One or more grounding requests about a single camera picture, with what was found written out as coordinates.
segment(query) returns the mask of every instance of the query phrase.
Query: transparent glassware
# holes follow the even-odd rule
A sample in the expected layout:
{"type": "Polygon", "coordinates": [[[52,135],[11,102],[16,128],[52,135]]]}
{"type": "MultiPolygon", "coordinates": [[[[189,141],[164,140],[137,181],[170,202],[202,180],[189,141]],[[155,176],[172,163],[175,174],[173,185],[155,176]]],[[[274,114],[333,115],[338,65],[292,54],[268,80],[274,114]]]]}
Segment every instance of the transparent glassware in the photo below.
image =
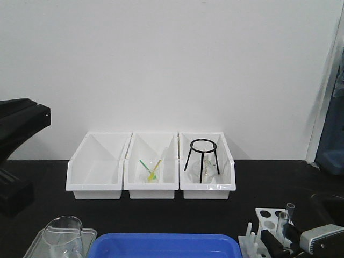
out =
{"type": "Polygon", "coordinates": [[[162,159],[149,160],[148,162],[140,160],[140,163],[144,168],[139,176],[140,180],[149,184],[159,183],[162,159]]]}
{"type": "Polygon", "coordinates": [[[285,231],[284,225],[289,222],[289,215],[285,212],[280,212],[278,215],[278,222],[276,228],[276,239],[281,243],[284,244],[285,240],[285,231]]]}
{"type": "Polygon", "coordinates": [[[295,205],[293,203],[287,203],[285,207],[285,212],[289,215],[289,220],[292,221],[292,216],[294,214],[295,205]]]}
{"type": "Polygon", "coordinates": [[[49,258],[83,258],[82,223],[74,216],[62,216],[48,223],[42,232],[49,245],[49,258]]]}
{"type": "MultiPolygon", "coordinates": [[[[217,176],[217,169],[216,165],[211,163],[208,155],[204,155],[203,160],[203,169],[202,169],[202,183],[209,184],[213,181],[213,178],[217,176]]],[[[191,180],[194,183],[199,183],[200,178],[200,161],[195,162],[192,164],[191,169],[191,180]]]]}

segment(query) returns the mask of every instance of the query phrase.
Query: test tube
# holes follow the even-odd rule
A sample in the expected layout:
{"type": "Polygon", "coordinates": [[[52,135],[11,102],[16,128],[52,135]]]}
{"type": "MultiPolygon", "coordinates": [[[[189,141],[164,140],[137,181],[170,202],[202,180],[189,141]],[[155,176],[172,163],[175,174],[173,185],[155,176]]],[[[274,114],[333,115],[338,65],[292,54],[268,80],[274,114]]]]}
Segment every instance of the test tube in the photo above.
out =
{"type": "Polygon", "coordinates": [[[289,215],[289,220],[292,221],[292,216],[294,214],[295,205],[293,203],[287,203],[285,207],[285,212],[289,215]]]}
{"type": "Polygon", "coordinates": [[[281,212],[278,215],[278,222],[276,228],[276,239],[281,243],[284,244],[285,240],[285,231],[284,225],[289,222],[289,215],[285,212],[281,212]]]}

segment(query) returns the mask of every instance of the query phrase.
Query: test tube rack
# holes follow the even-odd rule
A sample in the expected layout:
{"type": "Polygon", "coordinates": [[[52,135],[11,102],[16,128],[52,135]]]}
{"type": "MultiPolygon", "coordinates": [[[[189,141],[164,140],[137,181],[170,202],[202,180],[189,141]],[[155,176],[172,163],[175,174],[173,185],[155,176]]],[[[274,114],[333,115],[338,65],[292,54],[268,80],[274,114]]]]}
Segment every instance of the test tube rack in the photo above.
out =
{"type": "MultiPolygon", "coordinates": [[[[246,235],[238,236],[242,258],[271,258],[264,243],[260,239],[260,234],[262,230],[268,230],[272,235],[276,235],[278,214],[280,212],[286,212],[286,210],[279,208],[256,208],[255,211],[259,220],[257,235],[252,232],[252,223],[249,222],[247,224],[246,235]]],[[[282,244],[288,249],[291,241],[285,238],[282,244]]]]}

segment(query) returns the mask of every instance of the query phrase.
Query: dark blue object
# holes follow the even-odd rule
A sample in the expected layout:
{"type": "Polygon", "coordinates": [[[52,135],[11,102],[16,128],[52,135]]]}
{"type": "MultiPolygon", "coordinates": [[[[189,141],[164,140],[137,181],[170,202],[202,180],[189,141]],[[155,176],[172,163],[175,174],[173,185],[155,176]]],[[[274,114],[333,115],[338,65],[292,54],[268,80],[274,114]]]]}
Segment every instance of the dark blue object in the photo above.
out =
{"type": "Polygon", "coordinates": [[[344,175],[344,97],[331,98],[316,163],[333,175],[344,175]]]}
{"type": "Polygon", "coordinates": [[[242,258],[232,238],[214,234],[104,234],[88,258],[242,258]]]}

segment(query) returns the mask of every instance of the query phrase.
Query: blue tray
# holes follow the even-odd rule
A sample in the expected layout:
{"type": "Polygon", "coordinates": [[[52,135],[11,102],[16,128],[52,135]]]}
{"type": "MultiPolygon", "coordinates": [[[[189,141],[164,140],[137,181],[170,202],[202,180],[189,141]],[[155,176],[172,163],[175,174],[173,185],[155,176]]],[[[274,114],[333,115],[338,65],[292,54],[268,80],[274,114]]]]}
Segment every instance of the blue tray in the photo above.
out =
{"type": "Polygon", "coordinates": [[[242,258],[232,238],[213,234],[105,234],[88,258],[242,258]]]}

